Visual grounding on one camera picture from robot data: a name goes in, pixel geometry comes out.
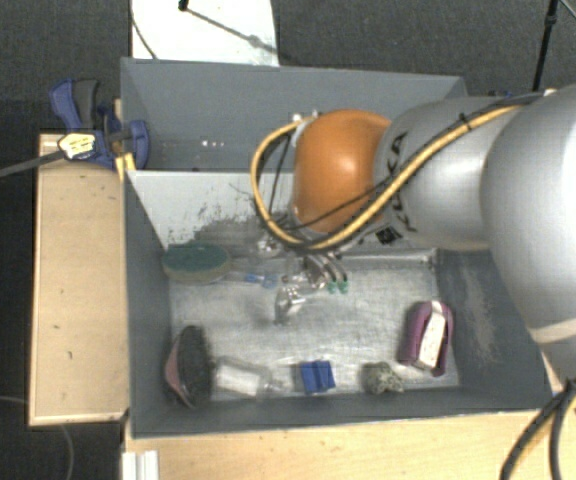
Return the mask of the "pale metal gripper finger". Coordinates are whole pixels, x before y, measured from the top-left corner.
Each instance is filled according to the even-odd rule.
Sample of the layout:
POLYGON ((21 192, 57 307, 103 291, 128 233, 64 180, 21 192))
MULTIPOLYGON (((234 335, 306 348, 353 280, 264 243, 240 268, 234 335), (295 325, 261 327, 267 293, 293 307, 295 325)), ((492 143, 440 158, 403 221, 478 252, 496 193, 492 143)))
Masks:
POLYGON ((305 298, 299 294, 278 293, 274 304, 274 323, 286 325, 297 315, 305 303, 305 298))
POLYGON ((289 299, 306 298, 313 293, 308 275, 304 272, 282 276, 282 287, 289 299))

